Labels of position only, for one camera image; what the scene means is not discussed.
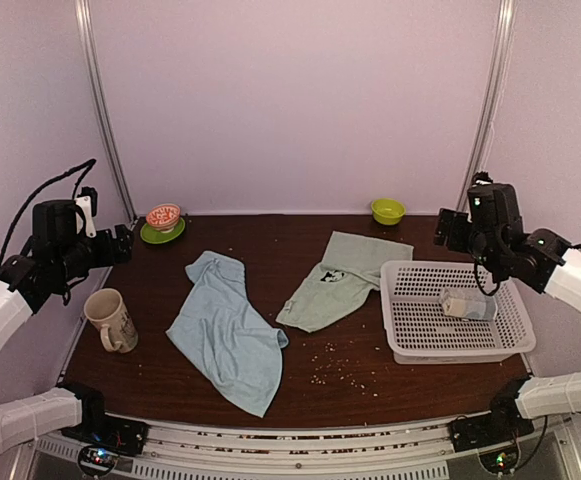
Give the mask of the white perforated plastic basket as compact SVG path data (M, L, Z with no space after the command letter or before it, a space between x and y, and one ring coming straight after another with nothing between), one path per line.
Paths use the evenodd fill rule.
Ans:
M398 364L503 361L536 338L511 281L498 286L470 263L388 261L381 267L387 341Z

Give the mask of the mint green panda towel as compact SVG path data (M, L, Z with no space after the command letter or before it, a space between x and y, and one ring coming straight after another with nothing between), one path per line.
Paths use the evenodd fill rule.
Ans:
M313 333L364 305L380 289L384 263L410 261L408 244L335 231L321 261L310 271L276 317L276 322Z

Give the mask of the light blue towel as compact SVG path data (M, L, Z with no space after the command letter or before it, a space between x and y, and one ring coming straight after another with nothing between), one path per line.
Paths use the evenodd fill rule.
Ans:
M249 302L241 261L205 251L185 272L192 289L166 336L226 400L264 417L281 383L286 334Z

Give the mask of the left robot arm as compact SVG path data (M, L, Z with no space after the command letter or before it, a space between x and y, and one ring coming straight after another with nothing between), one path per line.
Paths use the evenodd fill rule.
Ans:
M74 286L93 269L126 263L134 235L125 225L98 230L91 196L41 202L32 210L32 234L22 252L0 266L0 352L53 295L71 300ZM47 433L76 428L93 444L114 433L101 392L80 383L0 405L0 455Z

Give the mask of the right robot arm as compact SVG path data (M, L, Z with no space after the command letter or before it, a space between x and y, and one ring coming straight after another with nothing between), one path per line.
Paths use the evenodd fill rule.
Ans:
M525 232L514 187L485 172L473 177L467 199L467 212L440 209L435 244L470 255L474 268L485 268L496 285L515 278L581 313L581 244L545 228ZM482 430L500 442L521 419L567 413L581 413L581 372L529 376L494 397Z

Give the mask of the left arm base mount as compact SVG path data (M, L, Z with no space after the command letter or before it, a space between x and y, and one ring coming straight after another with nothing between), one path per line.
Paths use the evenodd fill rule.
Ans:
M108 414L104 395L97 389L78 382L60 383L58 387L73 393L82 407L81 422L62 428L63 436L121 456L137 457L143 452L147 423Z

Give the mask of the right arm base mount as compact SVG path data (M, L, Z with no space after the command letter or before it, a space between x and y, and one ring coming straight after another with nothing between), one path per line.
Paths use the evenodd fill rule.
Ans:
M515 401L496 397L487 413L461 415L448 425L456 453L477 450L481 466L502 477L514 474L522 464L519 440L534 432L532 420L524 419Z

